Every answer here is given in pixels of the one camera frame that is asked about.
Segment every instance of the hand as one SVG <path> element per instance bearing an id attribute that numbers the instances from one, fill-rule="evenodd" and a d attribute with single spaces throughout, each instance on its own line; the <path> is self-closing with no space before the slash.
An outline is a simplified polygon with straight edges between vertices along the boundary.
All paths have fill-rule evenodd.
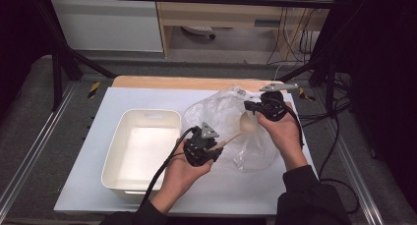
<path id="1" fill-rule="evenodd" d="M 174 156 L 169 162 L 162 186 L 151 200 L 153 206 L 162 213 L 168 213 L 175 201 L 185 194 L 197 179 L 210 171 L 213 163 L 213 160 L 210 160 L 200 167 L 190 165 L 183 154 L 185 141 L 182 141 L 175 151 L 174 155 L 179 155 Z"/>
<path id="2" fill-rule="evenodd" d="M 269 133 L 275 146 L 279 149 L 287 171 L 307 165 L 301 150 L 297 122 L 287 113 L 277 122 L 270 121 L 262 113 L 256 112 L 258 123 Z"/>

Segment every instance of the plastic bag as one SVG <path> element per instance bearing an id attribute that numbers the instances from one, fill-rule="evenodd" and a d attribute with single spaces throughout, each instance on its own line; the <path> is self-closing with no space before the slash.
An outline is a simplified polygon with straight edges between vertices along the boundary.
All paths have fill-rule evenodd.
<path id="1" fill-rule="evenodd" d="M 221 142 L 238 133 L 240 116 L 246 111 L 243 104 L 245 100 L 260 101 L 258 95 L 237 85 L 219 91 L 185 111 L 182 118 L 183 128 L 200 127 L 202 122 L 206 122 L 219 133 L 215 140 Z M 257 130 L 228 143 L 215 165 L 228 165 L 232 162 L 242 172 L 253 172 L 268 168 L 279 155 L 268 132 L 258 124 L 252 112 L 249 116 L 258 125 Z"/>

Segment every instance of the white plastic tray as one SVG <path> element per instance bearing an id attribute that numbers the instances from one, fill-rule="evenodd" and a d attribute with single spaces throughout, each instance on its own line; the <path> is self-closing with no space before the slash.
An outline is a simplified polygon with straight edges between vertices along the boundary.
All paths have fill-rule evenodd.
<path id="1" fill-rule="evenodd" d="M 132 109 L 117 126 L 101 174 L 116 193 L 144 194 L 180 137 L 181 116 L 172 110 Z M 160 175 L 154 190 L 159 190 Z"/>

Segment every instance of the white cabinet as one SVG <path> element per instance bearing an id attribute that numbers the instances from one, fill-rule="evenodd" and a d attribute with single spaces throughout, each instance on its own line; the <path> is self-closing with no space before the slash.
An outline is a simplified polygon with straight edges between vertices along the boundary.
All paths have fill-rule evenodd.
<path id="1" fill-rule="evenodd" d="M 73 49 L 162 52 L 154 2 L 52 0 L 52 4 Z"/>

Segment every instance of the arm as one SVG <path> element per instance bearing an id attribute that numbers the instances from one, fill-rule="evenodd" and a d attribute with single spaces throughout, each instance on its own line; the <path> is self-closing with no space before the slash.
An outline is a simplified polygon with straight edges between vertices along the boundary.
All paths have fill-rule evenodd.
<path id="1" fill-rule="evenodd" d="M 159 192 L 145 201 L 136 212 L 115 212 L 107 216 L 100 225 L 162 225 L 167 222 L 167 213 L 175 201 L 185 194 L 201 176 L 209 172 L 212 160 L 201 167 L 193 167 L 184 154 L 185 141 L 181 142 L 165 169 L 165 176 Z"/>
<path id="2" fill-rule="evenodd" d="M 278 122 L 258 112 L 256 116 L 269 132 L 287 170 L 283 175 L 286 193 L 278 199 L 275 224 L 350 224 L 335 188 L 321 184 L 308 165 L 295 120 L 289 114 Z"/>

